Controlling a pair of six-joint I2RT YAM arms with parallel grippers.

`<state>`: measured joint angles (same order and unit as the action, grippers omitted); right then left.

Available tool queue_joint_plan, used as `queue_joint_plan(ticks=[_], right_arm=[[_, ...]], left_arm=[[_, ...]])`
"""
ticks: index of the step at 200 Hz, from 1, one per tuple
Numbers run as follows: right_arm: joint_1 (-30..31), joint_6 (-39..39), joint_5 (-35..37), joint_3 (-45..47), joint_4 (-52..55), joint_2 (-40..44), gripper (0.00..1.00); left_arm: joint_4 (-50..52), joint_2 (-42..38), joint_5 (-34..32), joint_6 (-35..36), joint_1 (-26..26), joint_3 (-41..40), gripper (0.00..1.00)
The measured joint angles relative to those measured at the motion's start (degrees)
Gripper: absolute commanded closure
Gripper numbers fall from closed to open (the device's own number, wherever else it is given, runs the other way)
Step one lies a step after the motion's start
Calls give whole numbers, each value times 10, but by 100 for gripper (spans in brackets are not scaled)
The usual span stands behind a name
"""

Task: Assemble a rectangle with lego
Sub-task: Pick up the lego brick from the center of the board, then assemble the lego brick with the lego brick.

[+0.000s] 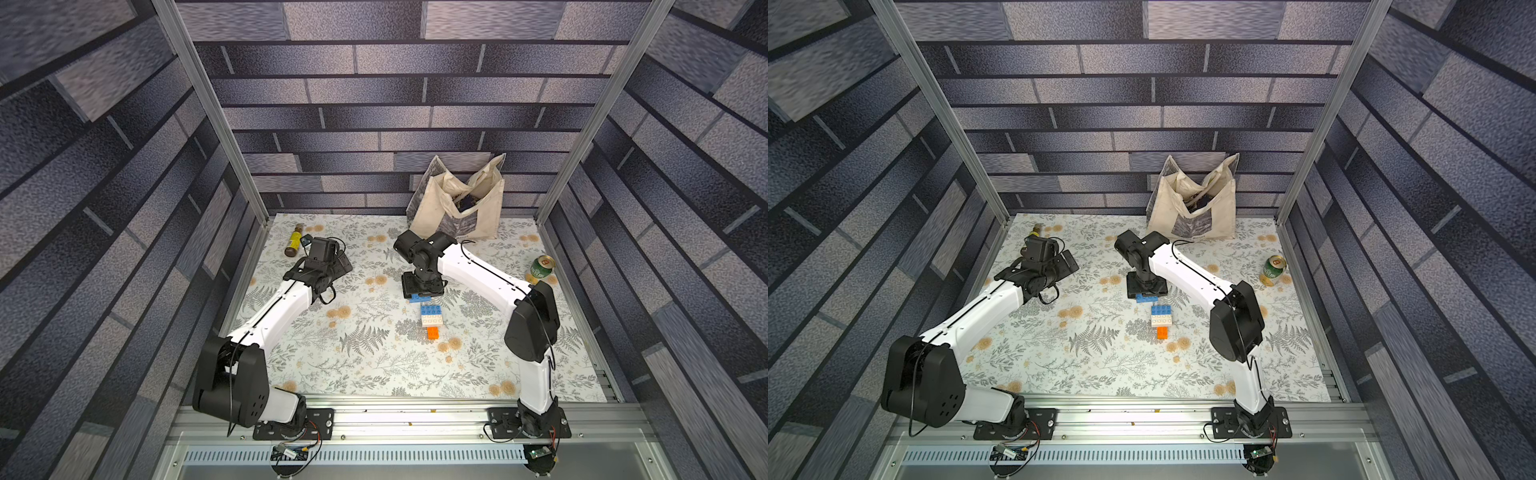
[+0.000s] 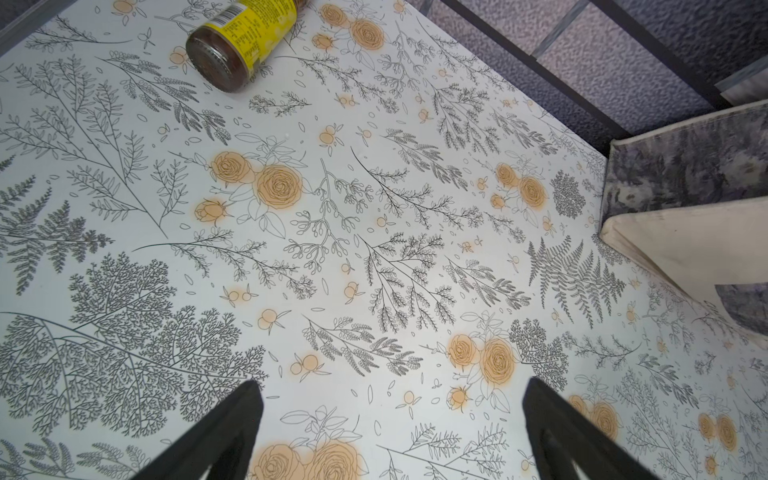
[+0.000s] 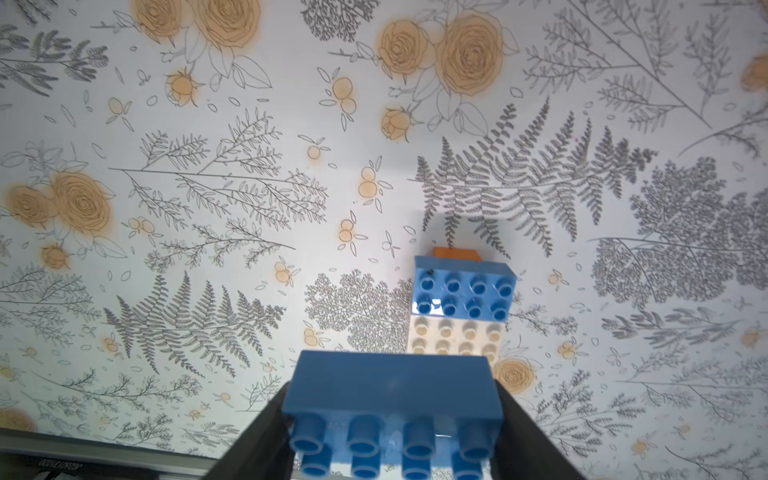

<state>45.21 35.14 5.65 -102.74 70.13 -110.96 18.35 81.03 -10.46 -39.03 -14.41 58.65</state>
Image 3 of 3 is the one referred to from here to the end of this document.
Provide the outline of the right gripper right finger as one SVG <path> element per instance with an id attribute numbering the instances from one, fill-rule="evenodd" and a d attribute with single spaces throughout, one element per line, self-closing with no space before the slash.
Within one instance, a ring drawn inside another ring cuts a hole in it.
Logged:
<path id="1" fill-rule="evenodd" d="M 490 458 L 494 480 L 585 480 L 539 426 L 495 380 L 504 421 Z"/>

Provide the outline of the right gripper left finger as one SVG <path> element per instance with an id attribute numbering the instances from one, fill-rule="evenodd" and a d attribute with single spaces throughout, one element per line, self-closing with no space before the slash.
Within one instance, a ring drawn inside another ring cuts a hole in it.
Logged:
<path id="1" fill-rule="evenodd" d="M 282 405 L 285 383 L 204 480 L 285 480 L 293 473 L 295 452 L 289 446 L 290 420 Z"/>

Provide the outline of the blue lego brick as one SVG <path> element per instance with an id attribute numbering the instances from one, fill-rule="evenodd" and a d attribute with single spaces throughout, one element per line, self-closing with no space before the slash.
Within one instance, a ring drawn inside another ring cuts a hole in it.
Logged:
<path id="1" fill-rule="evenodd" d="M 476 356 L 304 351 L 282 405 L 310 478 L 347 464 L 356 479 L 449 468 L 480 479 L 504 420 L 489 362 Z"/>
<path id="2" fill-rule="evenodd" d="M 411 313 L 504 322 L 517 276 L 505 263 L 417 256 Z"/>

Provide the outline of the white lego brick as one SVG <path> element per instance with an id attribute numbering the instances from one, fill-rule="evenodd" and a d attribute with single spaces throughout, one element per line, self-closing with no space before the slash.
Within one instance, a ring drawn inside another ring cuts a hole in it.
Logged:
<path id="1" fill-rule="evenodd" d="M 500 357 L 501 323 L 412 315 L 406 351 L 417 355 L 481 356 L 493 365 Z"/>

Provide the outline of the orange lego brick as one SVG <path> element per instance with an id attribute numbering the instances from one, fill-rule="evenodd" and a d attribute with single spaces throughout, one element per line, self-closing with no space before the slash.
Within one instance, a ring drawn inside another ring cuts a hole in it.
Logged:
<path id="1" fill-rule="evenodd" d="M 437 258 L 482 261 L 482 257 L 475 250 L 458 249 L 449 247 L 434 247 L 432 255 Z"/>

